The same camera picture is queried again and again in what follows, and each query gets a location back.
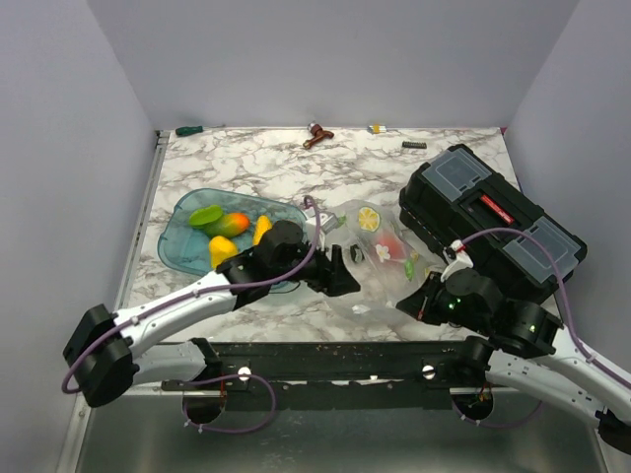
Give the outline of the clear plastic bag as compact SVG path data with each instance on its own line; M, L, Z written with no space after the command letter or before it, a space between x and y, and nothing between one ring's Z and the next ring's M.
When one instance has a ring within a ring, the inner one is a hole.
M326 247L341 246L345 266L361 291L328 299L327 305L349 321L371 330L389 328L403 340L438 341L445 337L445 326L421 323L395 308L415 293L432 271L442 271L445 263L420 239L404 231L387 207L349 200L328 212L342 217L343 225L324 236ZM400 238L404 253L399 258L391 258L377 246L382 233Z

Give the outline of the yellow fake banana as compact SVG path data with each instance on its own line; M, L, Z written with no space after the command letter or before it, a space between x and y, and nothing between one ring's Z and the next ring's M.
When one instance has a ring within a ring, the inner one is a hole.
M259 245L262 237L273 227L273 223L266 215L261 215L255 224L254 233L252 236L252 245Z

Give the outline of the yellow fake lemon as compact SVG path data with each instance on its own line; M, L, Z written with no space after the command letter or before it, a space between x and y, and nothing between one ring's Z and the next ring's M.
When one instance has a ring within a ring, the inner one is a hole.
M208 243L210 266L215 270L227 259L239 254L239 248L224 236L214 236Z

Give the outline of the red fake apple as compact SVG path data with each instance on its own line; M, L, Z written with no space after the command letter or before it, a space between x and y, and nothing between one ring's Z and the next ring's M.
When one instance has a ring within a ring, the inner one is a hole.
M377 246L383 252L387 252L391 258L399 258L404 253L404 246L394 233L382 233L378 238Z

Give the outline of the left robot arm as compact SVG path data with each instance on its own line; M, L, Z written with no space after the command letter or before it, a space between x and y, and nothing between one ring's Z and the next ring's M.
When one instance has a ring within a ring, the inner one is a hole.
M209 388L219 374L210 345L200 340L167 345L165 339L259 301L284 281L303 282L328 297L360 290L339 245L325 251L303 237L299 225L278 221L257 245L181 290L116 312L102 304L88 309L63 350L69 367L63 392L81 393L89 406L101 407L134 385L177 380Z

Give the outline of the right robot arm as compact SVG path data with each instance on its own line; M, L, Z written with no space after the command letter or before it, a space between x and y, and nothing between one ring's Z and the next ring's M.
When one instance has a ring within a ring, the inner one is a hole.
M456 379L512 387L575 415L609 446L630 451L630 374L574 340L542 306L505 297L473 269L433 272L397 309L432 325L471 330L454 361Z

